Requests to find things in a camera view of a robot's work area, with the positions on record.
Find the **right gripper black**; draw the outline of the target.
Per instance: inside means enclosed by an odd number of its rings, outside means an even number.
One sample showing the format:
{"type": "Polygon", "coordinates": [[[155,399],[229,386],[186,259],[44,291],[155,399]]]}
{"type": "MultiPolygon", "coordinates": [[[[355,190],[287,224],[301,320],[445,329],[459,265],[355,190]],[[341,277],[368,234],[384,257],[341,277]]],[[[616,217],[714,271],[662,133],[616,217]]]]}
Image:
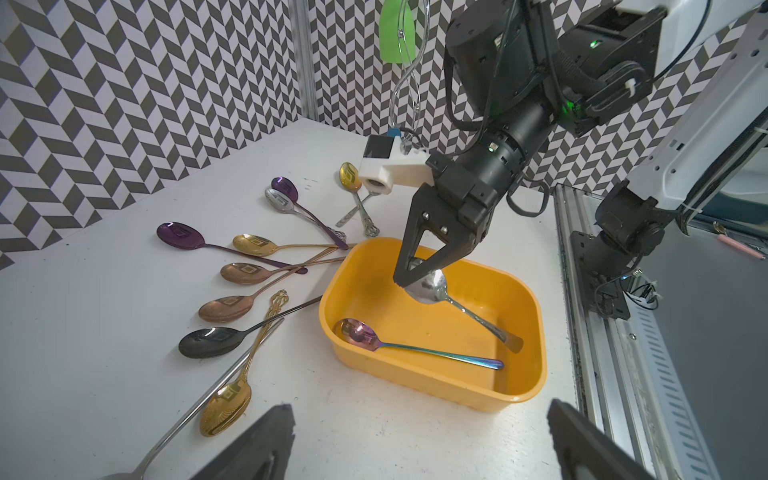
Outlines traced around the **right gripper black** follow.
{"type": "Polygon", "coordinates": [[[480,150],[457,160],[432,154],[426,162],[433,183],[413,195],[394,272],[403,288],[472,253],[484,240],[496,205],[510,187],[507,159],[480,150]],[[411,267],[424,233],[443,246],[420,266],[411,267]]]}

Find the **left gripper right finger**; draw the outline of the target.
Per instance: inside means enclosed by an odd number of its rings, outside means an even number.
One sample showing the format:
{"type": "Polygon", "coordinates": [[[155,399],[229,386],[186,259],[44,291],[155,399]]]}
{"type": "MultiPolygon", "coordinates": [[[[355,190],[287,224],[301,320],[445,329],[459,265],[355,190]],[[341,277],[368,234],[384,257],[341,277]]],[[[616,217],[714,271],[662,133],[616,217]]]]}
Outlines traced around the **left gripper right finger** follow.
{"type": "Polygon", "coordinates": [[[572,405],[554,399],[547,420],[563,479],[653,479],[572,405]]]}

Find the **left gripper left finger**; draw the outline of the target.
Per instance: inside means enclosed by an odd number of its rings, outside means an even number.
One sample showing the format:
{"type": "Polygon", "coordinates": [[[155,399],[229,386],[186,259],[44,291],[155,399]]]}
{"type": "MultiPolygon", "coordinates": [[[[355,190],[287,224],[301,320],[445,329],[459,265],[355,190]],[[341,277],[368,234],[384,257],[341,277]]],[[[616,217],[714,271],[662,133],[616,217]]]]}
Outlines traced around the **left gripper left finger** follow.
{"type": "Polygon", "coordinates": [[[272,407],[193,479],[284,479],[295,439],[294,428],[290,404],[272,407]]]}

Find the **silver spoon ornate handle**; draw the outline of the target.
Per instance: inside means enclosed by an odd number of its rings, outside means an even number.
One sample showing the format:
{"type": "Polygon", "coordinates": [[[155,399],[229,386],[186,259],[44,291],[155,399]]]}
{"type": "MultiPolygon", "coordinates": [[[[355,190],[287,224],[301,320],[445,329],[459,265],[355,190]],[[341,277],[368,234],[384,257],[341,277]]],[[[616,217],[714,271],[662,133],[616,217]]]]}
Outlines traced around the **silver spoon ornate handle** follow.
{"type": "Polygon", "coordinates": [[[493,334],[509,351],[520,353],[524,340],[477,315],[448,294],[448,285],[442,270],[434,270],[405,288],[415,300],[423,304],[447,302],[493,334]]]}

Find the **gold bowl ornate spoon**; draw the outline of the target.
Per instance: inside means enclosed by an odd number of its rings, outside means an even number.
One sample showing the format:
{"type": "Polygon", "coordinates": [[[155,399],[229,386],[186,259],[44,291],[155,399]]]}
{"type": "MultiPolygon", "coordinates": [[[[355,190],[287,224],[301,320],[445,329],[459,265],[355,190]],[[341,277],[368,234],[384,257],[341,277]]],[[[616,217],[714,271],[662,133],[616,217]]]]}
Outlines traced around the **gold bowl ornate spoon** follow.
{"type": "Polygon", "coordinates": [[[380,233],[380,230],[374,224],[372,218],[365,210],[363,202],[359,196],[359,190],[362,188],[362,182],[358,176],[357,168],[350,162],[344,162],[339,170],[339,179],[341,185],[352,194],[355,200],[364,227],[364,235],[368,238],[377,237],[380,233]]]}

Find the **yellow storage box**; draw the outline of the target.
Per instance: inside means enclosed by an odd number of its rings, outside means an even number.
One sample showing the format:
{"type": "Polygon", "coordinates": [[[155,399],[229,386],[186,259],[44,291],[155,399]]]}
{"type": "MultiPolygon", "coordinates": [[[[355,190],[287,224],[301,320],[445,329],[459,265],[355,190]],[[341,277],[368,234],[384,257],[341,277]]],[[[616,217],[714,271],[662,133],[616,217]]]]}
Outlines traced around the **yellow storage box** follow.
{"type": "Polygon", "coordinates": [[[319,306],[319,321],[347,366],[432,396],[485,412],[535,397],[547,379],[542,312],[517,277],[461,260],[446,268],[448,293],[490,323],[520,336],[513,353],[481,325],[448,303],[422,304],[393,280],[401,240],[379,237],[355,246],[319,306]],[[382,348],[369,352],[333,332],[344,318],[369,325],[384,342],[501,360],[494,371],[431,355],[382,348]]]}

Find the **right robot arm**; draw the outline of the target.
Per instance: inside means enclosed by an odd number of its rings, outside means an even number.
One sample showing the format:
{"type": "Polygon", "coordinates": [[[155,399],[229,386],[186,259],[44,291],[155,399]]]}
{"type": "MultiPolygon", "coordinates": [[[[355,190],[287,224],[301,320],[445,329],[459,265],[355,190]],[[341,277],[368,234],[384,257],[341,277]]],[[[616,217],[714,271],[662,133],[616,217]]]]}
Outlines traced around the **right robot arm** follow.
{"type": "MultiPolygon", "coordinates": [[[[621,279],[684,227],[738,166],[736,151],[767,122],[767,5],[727,1],[729,18],[751,15],[740,44],[666,138],[596,210],[598,233],[574,233],[581,299],[606,318],[626,318],[621,279]]],[[[466,257],[493,212],[521,183],[533,155],[561,127],[580,136],[648,96],[659,77],[708,31],[712,2],[603,5],[563,35],[546,1],[478,1],[448,28],[443,72],[459,80],[477,113],[459,128],[473,143],[434,153],[431,181],[412,198],[394,281],[408,287],[466,257]]]]}

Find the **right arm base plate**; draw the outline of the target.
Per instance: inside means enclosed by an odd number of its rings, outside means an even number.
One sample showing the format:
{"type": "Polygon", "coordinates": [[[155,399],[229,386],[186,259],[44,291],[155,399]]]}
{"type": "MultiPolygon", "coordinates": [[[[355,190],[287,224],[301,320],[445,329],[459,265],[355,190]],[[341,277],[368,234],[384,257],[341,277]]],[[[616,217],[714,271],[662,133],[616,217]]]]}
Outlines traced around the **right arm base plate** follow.
{"type": "Polygon", "coordinates": [[[636,266],[636,257],[610,245],[603,234],[591,236],[572,231],[570,246],[582,305],[603,318],[628,320],[630,313],[620,279],[629,274],[631,266],[636,266]]]}

